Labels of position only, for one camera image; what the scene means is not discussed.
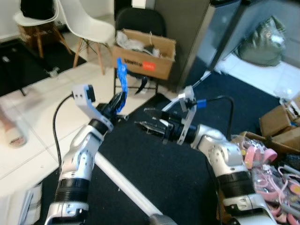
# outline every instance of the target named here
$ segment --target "floor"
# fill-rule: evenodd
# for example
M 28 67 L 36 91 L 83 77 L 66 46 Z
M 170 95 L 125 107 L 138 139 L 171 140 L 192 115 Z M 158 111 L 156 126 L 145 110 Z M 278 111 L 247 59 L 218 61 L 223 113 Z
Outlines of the floor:
M 75 51 L 78 38 L 71 33 L 64 36 L 71 50 Z M 95 105 L 108 102 L 113 96 L 112 60 L 106 48 L 102 48 L 105 75 L 101 74 L 97 55 L 93 51 L 89 55 L 83 51 L 80 56 L 88 62 L 59 74 L 57 78 L 48 78 L 24 88 L 26 97 L 20 91 L 0 97 L 5 114 L 20 127 L 28 140 L 21 148 L 13 149 L 8 147 L 3 133 L 0 133 L 0 196 L 13 193 L 19 188 L 30 188 L 58 167 L 52 119 L 57 105 L 71 92 L 73 85 L 92 84 L 96 95 Z M 134 83 L 138 85 L 139 81 L 129 77 L 128 84 Z M 129 114 L 154 96 L 154 90 L 136 96 L 134 91 L 128 93 L 122 114 Z M 169 98 L 175 97 L 174 93 L 163 87 L 159 87 L 158 91 Z M 72 100 L 61 107 L 56 129 L 62 155 L 68 151 L 79 129 L 89 121 Z
M 292 98 L 300 92 L 300 69 L 285 62 L 259 67 L 230 54 L 217 68 L 273 96 Z

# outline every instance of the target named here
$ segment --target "white chair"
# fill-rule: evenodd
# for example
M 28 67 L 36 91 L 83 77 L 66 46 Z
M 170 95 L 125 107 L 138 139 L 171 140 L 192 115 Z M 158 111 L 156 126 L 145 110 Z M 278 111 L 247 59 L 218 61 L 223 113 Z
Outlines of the white chair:
M 114 27 L 101 20 L 90 17 L 83 9 L 79 0 L 58 0 L 64 14 L 64 18 L 69 30 L 79 37 L 79 42 L 74 58 L 73 67 L 77 66 L 79 52 L 83 41 L 87 44 L 87 52 L 89 52 L 90 41 L 97 43 L 96 54 L 98 55 L 98 61 L 104 75 L 104 68 L 100 53 L 101 45 L 108 48 L 110 54 L 112 54 L 109 47 L 109 42 L 114 40 L 115 29 Z
M 54 0 L 54 16 L 48 20 L 37 20 L 37 19 L 31 19 L 28 17 L 23 16 L 23 13 L 20 11 L 14 15 L 14 21 L 19 25 L 23 27 L 34 27 L 35 32 L 33 33 L 34 36 L 37 36 L 37 47 L 38 47 L 38 53 L 41 58 L 44 57 L 43 54 L 43 48 L 42 48 L 42 38 L 41 35 L 43 34 L 43 31 L 40 30 L 39 26 L 46 24 L 46 23 L 52 23 L 51 30 L 54 35 L 56 35 L 64 44 L 69 54 L 72 54 L 70 48 L 68 47 L 64 37 L 60 34 L 59 30 L 54 24 L 54 20 L 58 17 L 58 2 L 57 0 Z

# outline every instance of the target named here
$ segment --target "gray bag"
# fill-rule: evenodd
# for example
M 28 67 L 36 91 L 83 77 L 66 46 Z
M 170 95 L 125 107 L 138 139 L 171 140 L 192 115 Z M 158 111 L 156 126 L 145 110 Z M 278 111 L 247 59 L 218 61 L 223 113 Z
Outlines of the gray bag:
M 235 51 L 244 61 L 262 66 L 276 66 L 285 49 L 285 27 L 275 17 L 261 23 Z

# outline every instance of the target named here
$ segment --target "white pole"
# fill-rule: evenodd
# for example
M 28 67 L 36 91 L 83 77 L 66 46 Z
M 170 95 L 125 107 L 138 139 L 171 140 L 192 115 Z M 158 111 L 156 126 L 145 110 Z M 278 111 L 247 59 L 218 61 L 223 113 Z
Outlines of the white pole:
M 153 214 L 162 215 L 127 178 L 120 173 L 101 153 L 97 152 L 95 164 L 144 212 L 150 217 Z

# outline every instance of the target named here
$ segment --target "black carpet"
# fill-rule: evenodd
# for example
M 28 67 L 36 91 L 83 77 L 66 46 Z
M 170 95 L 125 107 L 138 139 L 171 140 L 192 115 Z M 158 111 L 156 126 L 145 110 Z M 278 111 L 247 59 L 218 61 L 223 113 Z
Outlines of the black carpet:
M 234 98 L 236 108 L 232 134 L 255 132 L 258 118 L 278 105 L 278 100 L 231 76 L 212 74 L 195 89 L 197 99 L 218 95 Z M 216 196 L 205 167 L 204 155 L 146 135 L 135 127 L 136 120 L 150 120 L 145 107 L 162 108 L 169 100 L 158 94 L 119 123 L 105 137 L 99 151 L 115 165 L 165 215 L 178 225 L 216 224 Z M 181 112 L 180 106 L 174 107 Z M 198 110 L 194 123 L 203 123 L 226 132 L 229 103 L 210 103 Z M 44 224 L 54 199 L 58 174 L 43 181 L 42 214 L 37 225 Z M 147 216 L 131 202 L 97 167 L 94 168 L 89 194 L 90 215 L 87 225 L 147 225 Z
M 43 46 L 43 50 L 45 61 L 51 67 L 58 67 L 59 73 L 73 67 L 75 54 L 72 52 L 70 55 L 63 44 L 46 45 Z M 1 43 L 0 58 L 4 55 L 9 58 L 10 62 L 0 64 L 0 96 L 17 90 L 16 83 L 25 87 L 49 77 L 24 46 L 15 40 Z M 86 60 L 79 57 L 78 65 L 85 62 Z

